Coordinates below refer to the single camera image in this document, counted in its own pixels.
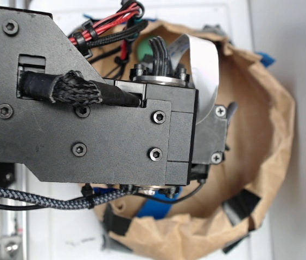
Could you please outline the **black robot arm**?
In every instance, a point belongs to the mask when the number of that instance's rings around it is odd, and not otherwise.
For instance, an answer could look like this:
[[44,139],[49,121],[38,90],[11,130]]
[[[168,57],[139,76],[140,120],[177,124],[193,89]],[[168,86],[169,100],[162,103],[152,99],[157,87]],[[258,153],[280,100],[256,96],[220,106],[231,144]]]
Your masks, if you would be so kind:
[[67,37],[52,15],[0,7],[0,163],[25,164],[41,181],[188,185],[198,164],[222,160],[229,118],[215,99],[218,50],[182,35],[149,41],[154,54],[130,80],[103,78],[92,48],[119,42],[125,67],[147,26],[130,1]]

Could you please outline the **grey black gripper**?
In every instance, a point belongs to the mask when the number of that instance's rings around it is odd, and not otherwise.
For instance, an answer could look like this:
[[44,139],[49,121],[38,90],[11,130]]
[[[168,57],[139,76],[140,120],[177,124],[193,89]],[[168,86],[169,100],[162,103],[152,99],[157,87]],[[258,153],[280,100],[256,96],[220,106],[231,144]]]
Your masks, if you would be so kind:
[[237,110],[237,103],[228,107],[214,105],[207,117],[196,125],[191,180],[207,179],[212,165],[224,161],[228,125]]

